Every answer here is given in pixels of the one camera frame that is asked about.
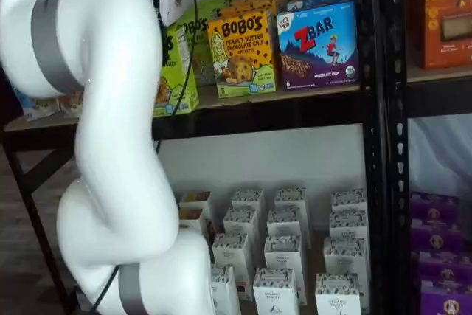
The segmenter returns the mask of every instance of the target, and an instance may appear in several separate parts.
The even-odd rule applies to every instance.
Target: purple box
[[[410,229],[412,251],[450,251],[463,250],[463,237],[455,223],[413,219]]]
[[[459,199],[449,195],[412,192],[410,196],[410,216],[413,219],[441,219],[457,222]]]
[[[472,315],[472,285],[423,280],[421,315]]]
[[[452,252],[420,252],[420,278],[456,280],[472,284],[472,254]]]

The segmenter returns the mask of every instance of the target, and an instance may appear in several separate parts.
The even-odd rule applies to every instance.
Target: shelf
[[[472,66],[444,69],[408,67],[408,117],[472,113]]]
[[[198,109],[177,117],[155,118],[154,139],[180,139],[258,131],[275,131],[361,123],[366,93],[358,86],[277,91],[218,99],[215,87],[199,89]],[[62,113],[27,122],[24,117],[4,129],[4,141],[13,150],[68,148],[74,142],[78,119]]]

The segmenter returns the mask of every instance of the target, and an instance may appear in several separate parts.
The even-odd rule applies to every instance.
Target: blue snack box
[[[291,89],[358,82],[352,1],[277,16],[282,83]]]
[[[342,1],[349,0],[295,0],[290,1],[287,4],[287,11],[297,11],[301,9],[308,9],[310,7],[319,7],[322,5],[340,3]]]

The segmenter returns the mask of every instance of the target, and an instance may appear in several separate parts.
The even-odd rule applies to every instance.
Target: black cable
[[[193,0],[193,6],[195,7],[195,23],[197,23],[198,22],[197,0]],[[187,68],[187,75],[185,76],[184,86],[182,88],[182,93],[180,94],[180,97],[178,98],[177,105],[174,108],[174,111],[172,112],[172,114],[170,115],[171,117],[174,117],[177,114],[180,103],[181,103],[182,99],[184,98],[185,90],[187,89],[187,84],[189,83],[189,76],[190,76],[190,70],[192,69],[193,51],[195,49],[196,38],[197,38],[197,32],[195,31],[193,33],[193,37],[192,37],[192,46],[191,46],[191,49],[190,49],[189,66]],[[157,142],[156,153],[159,153],[159,150],[161,149],[161,143],[162,143],[162,139],[160,139]]]
[[[198,20],[198,7],[197,7],[197,0],[193,0],[193,4],[195,6],[195,23],[197,22]],[[185,90],[187,89],[187,84],[189,82],[189,76],[190,76],[190,70],[192,69],[192,59],[193,59],[193,51],[195,49],[195,41],[196,41],[196,38],[197,38],[197,32],[195,31],[193,33],[193,37],[192,37],[192,49],[190,50],[190,59],[189,59],[189,66],[187,68],[187,75],[185,77],[185,82],[184,82],[184,86],[182,88],[182,93],[180,94],[180,97],[178,98],[178,101],[177,101],[177,105],[176,107],[174,108],[174,111],[172,112],[172,115],[171,117],[175,116],[177,114],[177,110],[178,110],[178,107],[180,106],[181,104],[181,101],[182,99],[184,98],[184,95],[185,95]],[[156,146],[156,152],[158,153],[159,152],[159,149],[161,148],[161,143],[162,143],[162,139],[160,139],[158,142],[157,142],[157,146]],[[117,276],[118,274],[118,271],[119,271],[119,266],[115,266],[113,272],[111,273],[111,276],[110,278],[108,279],[108,282],[106,283],[105,285],[105,288],[103,288],[102,290],[102,293],[100,293],[100,295],[98,296],[97,298],[97,301],[94,303],[94,305],[91,307],[90,311],[88,312],[89,314],[95,314],[95,311],[97,311],[100,303],[102,302],[103,300],[103,297],[106,295],[106,292],[109,290],[113,280],[115,279],[115,277]]]
[[[90,311],[88,312],[89,314],[95,314],[95,311],[97,311],[98,306],[103,300],[103,297],[105,296],[106,292],[109,290],[110,285],[112,284],[113,280],[117,276],[119,270],[119,266],[115,266],[115,269],[111,273],[110,278],[108,279],[108,282],[105,284],[105,288],[103,288],[102,293],[97,298],[97,301],[95,302],[94,306],[91,307]]]

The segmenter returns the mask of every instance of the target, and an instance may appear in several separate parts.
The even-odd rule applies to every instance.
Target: robotic arm
[[[0,0],[0,56],[31,97],[85,87],[75,140],[82,177],[60,201],[58,239],[89,300],[121,265],[101,314],[213,314],[208,246],[178,231],[151,139],[162,64],[152,2]]]

